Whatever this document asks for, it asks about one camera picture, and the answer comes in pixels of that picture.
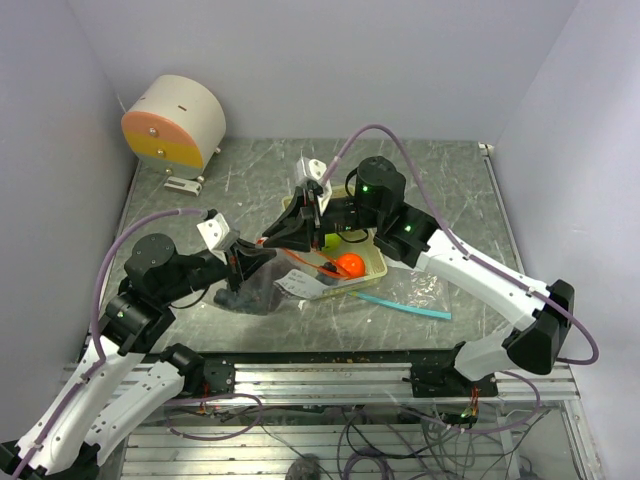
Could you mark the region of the dark blue grape bunch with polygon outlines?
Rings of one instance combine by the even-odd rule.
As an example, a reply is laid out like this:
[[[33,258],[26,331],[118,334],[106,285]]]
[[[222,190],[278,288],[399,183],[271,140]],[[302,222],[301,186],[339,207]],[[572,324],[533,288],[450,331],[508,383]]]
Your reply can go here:
[[[270,310],[271,294],[270,285],[246,282],[237,291],[219,289],[214,303],[231,312],[264,316]]]

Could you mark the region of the blue-zipper clear bag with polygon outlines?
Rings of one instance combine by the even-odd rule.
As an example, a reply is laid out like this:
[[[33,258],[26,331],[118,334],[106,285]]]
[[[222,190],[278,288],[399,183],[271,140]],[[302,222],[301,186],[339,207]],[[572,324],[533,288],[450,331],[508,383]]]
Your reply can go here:
[[[401,318],[453,323],[448,282],[433,274],[389,267],[378,283],[350,296]]]

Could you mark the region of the green apple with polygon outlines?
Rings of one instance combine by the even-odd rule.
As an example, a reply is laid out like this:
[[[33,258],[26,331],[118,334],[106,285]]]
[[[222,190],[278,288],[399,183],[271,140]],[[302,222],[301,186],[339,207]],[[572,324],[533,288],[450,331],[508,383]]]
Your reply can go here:
[[[337,249],[342,243],[340,236],[336,233],[327,234],[324,237],[324,246],[322,247],[323,252],[329,252]]]

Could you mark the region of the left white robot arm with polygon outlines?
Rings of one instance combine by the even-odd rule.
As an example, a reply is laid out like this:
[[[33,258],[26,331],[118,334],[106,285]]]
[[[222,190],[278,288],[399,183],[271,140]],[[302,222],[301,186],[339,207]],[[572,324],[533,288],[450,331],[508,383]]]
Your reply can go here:
[[[242,239],[227,249],[191,255],[179,254],[164,234],[139,239],[118,293],[94,323],[71,378],[26,434],[2,443],[2,471],[14,479],[95,478],[115,447],[156,408],[204,388],[204,358],[175,344],[160,354],[140,384],[111,398],[174,322],[172,304],[219,281],[237,291],[275,256],[274,250]]]

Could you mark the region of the yellow-green perforated plastic basket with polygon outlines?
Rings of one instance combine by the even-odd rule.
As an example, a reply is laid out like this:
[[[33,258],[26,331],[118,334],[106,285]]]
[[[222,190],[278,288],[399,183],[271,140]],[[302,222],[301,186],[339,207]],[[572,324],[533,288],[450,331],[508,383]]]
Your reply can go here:
[[[371,229],[363,231],[346,226],[338,233],[327,233],[321,250],[287,250],[285,255],[293,264],[293,272],[277,284],[286,292],[307,300],[370,287],[387,274]]]

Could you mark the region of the small red-orange fruit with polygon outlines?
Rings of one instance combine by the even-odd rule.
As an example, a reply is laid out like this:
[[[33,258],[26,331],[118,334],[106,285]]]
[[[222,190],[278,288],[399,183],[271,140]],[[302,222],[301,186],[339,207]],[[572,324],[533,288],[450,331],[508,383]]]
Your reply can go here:
[[[345,253],[336,260],[336,265],[349,278],[360,278],[366,275],[366,264],[358,254]]]

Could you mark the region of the red-zipper clear bag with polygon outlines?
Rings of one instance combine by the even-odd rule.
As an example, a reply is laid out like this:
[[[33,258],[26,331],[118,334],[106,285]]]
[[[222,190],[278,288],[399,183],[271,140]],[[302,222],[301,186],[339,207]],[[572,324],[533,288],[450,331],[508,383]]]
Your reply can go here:
[[[289,300],[313,300],[349,280],[335,261],[321,265],[306,265],[298,258],[280,250],[271,257],[244,257],[249,267],[242,270],[238,284],[216,291],[213,302],[217,307],[233,313],[266,316],[277,311]]]

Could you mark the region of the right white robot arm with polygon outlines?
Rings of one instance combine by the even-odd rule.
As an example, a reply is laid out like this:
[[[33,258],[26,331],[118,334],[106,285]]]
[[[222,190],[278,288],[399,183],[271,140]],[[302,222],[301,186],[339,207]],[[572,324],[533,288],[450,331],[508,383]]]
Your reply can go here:
[[[481,380],[512,368],[548,375],[570,330],[574,288],[522,275],[446,231],[405,199],[406,179],[386,158],[369,157],[350,172],[353,193],[334,197],[326,165],[301,158],[292,199],[264,231],[268,248],[311,252],[328,234],[370,230],[391,265],[432,273],[490,306],[509,323],[480,340],[429,350],[407,377],[416,396],[462,396]]]

